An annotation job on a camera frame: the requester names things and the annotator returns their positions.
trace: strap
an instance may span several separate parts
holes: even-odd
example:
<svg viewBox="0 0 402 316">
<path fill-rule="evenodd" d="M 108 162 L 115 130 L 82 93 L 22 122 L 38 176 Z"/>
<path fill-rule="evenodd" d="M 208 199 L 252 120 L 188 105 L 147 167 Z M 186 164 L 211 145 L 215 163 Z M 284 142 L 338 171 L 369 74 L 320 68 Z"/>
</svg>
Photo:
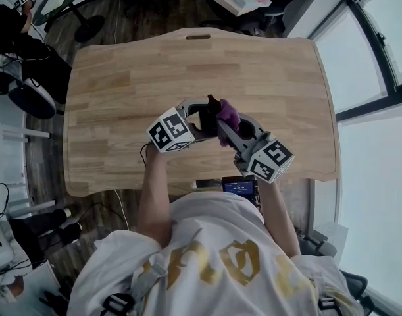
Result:
<svg viewBox="0 0 402 316">
<path fill-rule="evenodd" d="M 130 294 L 135 301 L 142 300 L 142 298 L 148 294 L 148 291 L 154 287 L 154 284 L 161 277 L 165 277 L 168 271 L 164 269 L 157 262 L 151 266 L 151 268 L 144 272 L 136 281 L 135 285 L 132 287 Z"/>
<path fill-rule="evenodd" d="M 312 278 L 314 281 L 314 289 L 318 298 L 324 298 L 325 295 L 325 279 L 320 271 L 313 271 Z"/>
<path fill-rule="evenodd" d="M 129 294 L 113 294 L 105 299 L 103 304 L 105 308 L 104 316 L 112 314 L 116 316 L 136 316 L 141 314 L 143 297 L 148 294 L 149 290 L 154 287 L 161 277 L 165 277 L 168 273 L 160 264 L 164 262 L 160 254 L 157 254 L 154 260 L 154 265 L 141 274 Z"/>
<path fill-rule="evenodd" d="M 325 278 L 320 271 L 313 271 L 312 278 L 314 280 L 314 289 L 318 296 L 318 306 L 323 315 L 333 315 L 333 310 L 338 315 L 342 315 L 341 309 L 338 307 L 335 298 L 327 297 L 325 294 Z"/>
<path fill-rule="evenodd" d="M 135 305 L 134 299 L 128 294 L 113 294 L 108 296 L 103 303 L 105 311 L 110 311 L 113 315 L 126 316 Z"/>
</svg>

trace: desk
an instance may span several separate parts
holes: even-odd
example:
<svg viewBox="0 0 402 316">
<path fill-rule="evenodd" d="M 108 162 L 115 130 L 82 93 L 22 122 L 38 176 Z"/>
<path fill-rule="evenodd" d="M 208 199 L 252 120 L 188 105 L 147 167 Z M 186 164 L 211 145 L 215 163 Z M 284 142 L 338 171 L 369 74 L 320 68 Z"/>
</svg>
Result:
<svg viewBox="0 0 402 316">
<path fill-rule="evenodd" d="M 146 128 L 185 99 L 226 98 L 295 154 L 292 176 L 338 176 L 338 131 L 314 43 L 188 28 L 76 54 L 64 118 L 64 176 L 73 196 L 141 188 Z M 218 140 L 169 154 L 170 193 L 239 175 Z"/>
</svg>

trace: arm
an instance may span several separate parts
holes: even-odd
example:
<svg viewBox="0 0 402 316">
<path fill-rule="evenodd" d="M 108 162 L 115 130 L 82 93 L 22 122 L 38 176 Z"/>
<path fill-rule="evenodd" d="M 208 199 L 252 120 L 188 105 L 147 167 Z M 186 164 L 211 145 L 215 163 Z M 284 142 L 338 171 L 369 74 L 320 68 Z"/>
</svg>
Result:
<svg viewBox="0 0 402 316">
<path fill-rule="evenodd" d="M 138 233 L 149 236 L 163 248 L 168 245 L 172 230 L 166 166 L 164 155 L 154 145 L 148 145 L 136 228 Z"/>
<path fill-rule="evenodd" d="M 15 281 L 11 284 L 7 284 L 6 287 L 8 287 L 13 296 L 17 297 L 24 291 L 24 278 L 22 276 L 16 276 Z"/>
<path fill-rule="evenodd" d="M 22 27 L 21 33 L 28 33 L 28 30 L 30 30 L 31 19 L 32 19 L 31 8 L 32 8 L 32 1 L 30 0 L 28 0 L 22 6 L 22 14 L 27 16 L 27 22 L 25 23 L 24 27 Z"/>
<path fill-rule="evenodd" d="M 288 257 L 300 255 L 299 240 L 278 185 L 258 179 L 258 187 L 266 229 Z"/>
</svg>

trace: buckle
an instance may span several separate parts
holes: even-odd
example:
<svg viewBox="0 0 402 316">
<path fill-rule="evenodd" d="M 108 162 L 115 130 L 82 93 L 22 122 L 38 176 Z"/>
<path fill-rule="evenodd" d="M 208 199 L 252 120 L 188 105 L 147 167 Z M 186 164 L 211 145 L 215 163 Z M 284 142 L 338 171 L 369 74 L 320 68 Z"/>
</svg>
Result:
<svg viewBox="0 0 402 316">
<path fill-rule="evenodd" d="M 117 316 L 126 316 L 132 310 L 135 301 L 128 294 L 113 294 L 104 300 L 103 307 Z"/>
<path fill-rule="evenodd" d="M 320 298 L 318 306 L 320 310 L 335 309 L 336 308 L 335 298 Z"/>
</svg>

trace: purple glove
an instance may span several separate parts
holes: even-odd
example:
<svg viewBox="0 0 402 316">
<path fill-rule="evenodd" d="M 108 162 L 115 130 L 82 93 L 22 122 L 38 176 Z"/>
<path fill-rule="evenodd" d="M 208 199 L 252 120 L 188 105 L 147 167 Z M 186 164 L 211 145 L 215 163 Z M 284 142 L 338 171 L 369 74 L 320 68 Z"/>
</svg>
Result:
<svg viewBox="0 0 402 316">
<path fill-rule="evenodd" d="M 238 111 L 232 107 L 226 99 L 220 99 L 221 112 L 219 112 L 216 117 L 217 119 L 223 120 L 230 128 L 235 131 L 239 130 L 240 117 Z M 226 147 L 228 144 L 226 138 L 219 136 L 220 144 L 222 147 Z"/>
</svg>

